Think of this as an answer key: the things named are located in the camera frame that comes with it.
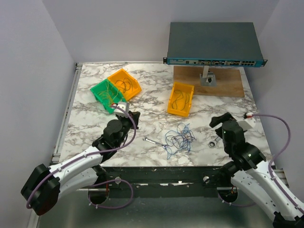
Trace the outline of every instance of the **gray floor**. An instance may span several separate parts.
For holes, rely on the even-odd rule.
[[[118,205],[123,199],[111,199]],[[238,203],[250,200],[240,195]],[[272,221],[258,207],[235,208],[219,199],[135,199],[119,210],[95,209],[88,205],[87,192],[63,198],[39,219],[39,228],[271,228]]]

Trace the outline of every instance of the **plastic tray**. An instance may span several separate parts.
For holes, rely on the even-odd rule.
[[[120,92],[122,92],[127,101],[139,94],[142,90],[137,80],[129,75],[124,69],[112,74],[108,79]]]
[[[193,85],[174,82],[167,112],[187,117],[191,108],[193,93]]]
[[[114,109],[110,107],[112,103],[126,101],[123,94],[108,79],[91,88],[91,92],[109,113],[114,112]]]

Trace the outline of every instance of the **gray wall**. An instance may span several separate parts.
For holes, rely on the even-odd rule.
[[[249,71],[249,83],[260,113],[276,114],[291,127],[290,146],[276,164],[283,167],[291,190],[304,200],[304,1],[281,0],[259,36],[264,68]],[[262,119],[272,153],[287,140],[285,126]]]
[[[75,65],[41,0],[1,1],[0,227],[24,228],[20,190],[49,163]]]
[[[278,0],[43,0],[77,62],[162,61],[171,21],[249,21],[259,34]]]

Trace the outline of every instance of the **wrench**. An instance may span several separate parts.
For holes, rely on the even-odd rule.
[[[156,141],[154,141],[154,140],[148,139],[146,136],[143,137],[142,140],[147,141],[147,142],[151,142],[151,143],[153,143],[153,144],[155,144],[155,145],[158,145],[158,146],[161,146],[161,147],[164,148],[164,149],[166,149],[166,148],[169,146],[169,145],[165,145],[165,144],[162,144],[162,143],[160,143],[160,142],[156,142]]]
[[[218,143],[219,140],[221,140],[221,138],[218,136],[218,137],[215,138],[215,140],[211,140],[211,141],[208,143],[208,146],[209,146],[210,148],[214,148],[214,147],[217,145],[217,143]]]

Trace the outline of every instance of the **blue cable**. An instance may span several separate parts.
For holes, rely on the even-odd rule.
[[[166,151],[168,153],[167,159],[169,159],[172,155],[181,151],[189,153],[191,150],[191,142],[195,140],[195,137],[193,132],[189,129],[189,124],[185,125],[184,123],[179,123],[176,131],[170,130],[165,134],[165,140],[169,146],[166,147]],[[172,152],[171,147],[175,147],[176,151]]]

